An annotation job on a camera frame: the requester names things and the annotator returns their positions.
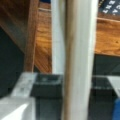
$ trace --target white pole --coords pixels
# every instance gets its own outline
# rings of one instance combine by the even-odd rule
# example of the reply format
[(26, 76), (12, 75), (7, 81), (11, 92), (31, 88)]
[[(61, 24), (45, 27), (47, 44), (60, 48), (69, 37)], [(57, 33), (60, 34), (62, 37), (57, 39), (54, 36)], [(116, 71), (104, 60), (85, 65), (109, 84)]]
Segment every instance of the white pole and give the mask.
[(65, 0), (52, 4), (52, 73), (63, 74), (65, 64)]
[(63, 120), (87, 120), (97, 4), (97, 0), (67, 1), (67, 53)]

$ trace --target black surface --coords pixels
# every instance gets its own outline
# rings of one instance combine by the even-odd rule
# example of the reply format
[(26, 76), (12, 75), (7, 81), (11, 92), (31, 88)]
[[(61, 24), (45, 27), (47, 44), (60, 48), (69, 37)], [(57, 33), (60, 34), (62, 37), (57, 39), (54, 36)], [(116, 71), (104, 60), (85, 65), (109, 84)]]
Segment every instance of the black surface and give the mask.
[(120, 0), (104, 0), (103, 4), (99, 8), (99, 12), (120, 15)]
[(120, 57), (95, 55), (94, 75), (120, 75)]
[(0, 97), (11, 92), (23, 65), (24, 54), (0, 28)]

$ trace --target metal bar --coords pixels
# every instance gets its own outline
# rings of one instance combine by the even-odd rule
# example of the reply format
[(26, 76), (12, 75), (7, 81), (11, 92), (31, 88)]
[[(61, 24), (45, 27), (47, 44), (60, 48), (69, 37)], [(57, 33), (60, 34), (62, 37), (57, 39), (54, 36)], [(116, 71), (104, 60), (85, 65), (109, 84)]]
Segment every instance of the metal bar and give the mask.
[(63, 120), (87, 120), (97, 4), (97, 0), (67, 1), (67, 53)]
[(23, 73), (15, 85), (15, 88), (11, 93), (11, 97), (28, 98), (35, 83), (36, 77), (37, 73)]
[(65, 0), (52, 0), (52, 73), (63, 74), (65, 64)]

